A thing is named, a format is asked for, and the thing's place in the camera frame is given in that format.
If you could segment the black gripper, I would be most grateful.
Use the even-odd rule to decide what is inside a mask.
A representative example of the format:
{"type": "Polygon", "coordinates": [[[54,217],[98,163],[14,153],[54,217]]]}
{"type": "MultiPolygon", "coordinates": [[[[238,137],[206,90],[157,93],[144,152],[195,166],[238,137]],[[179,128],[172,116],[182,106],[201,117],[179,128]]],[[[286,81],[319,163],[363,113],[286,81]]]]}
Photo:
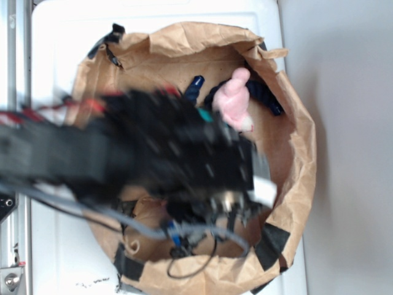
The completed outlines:
{"type": "Polygon", "coordinates": [[[273,206],[267,158],[219,113],[163,90],[133,89],[103,101],[106,118],[134,149],[131,182],[167,199],[176,221],[247,221],[273,206]]]}

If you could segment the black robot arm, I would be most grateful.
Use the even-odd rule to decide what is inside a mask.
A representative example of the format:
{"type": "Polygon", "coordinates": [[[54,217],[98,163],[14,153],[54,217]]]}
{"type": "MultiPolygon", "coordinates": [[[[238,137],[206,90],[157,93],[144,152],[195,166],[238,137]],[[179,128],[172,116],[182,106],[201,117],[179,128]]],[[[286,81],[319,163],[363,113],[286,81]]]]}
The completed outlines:
{"type": "Polygon", "coordinates": [[[1,125],[1,179],[68,186],[85,203],[109,203],[128,186],[166,203],[177,222],[243,220],[273,206],[267,159],[220,115],[162,90],[102,96],[83,127],[30,109],[1,125]]]}

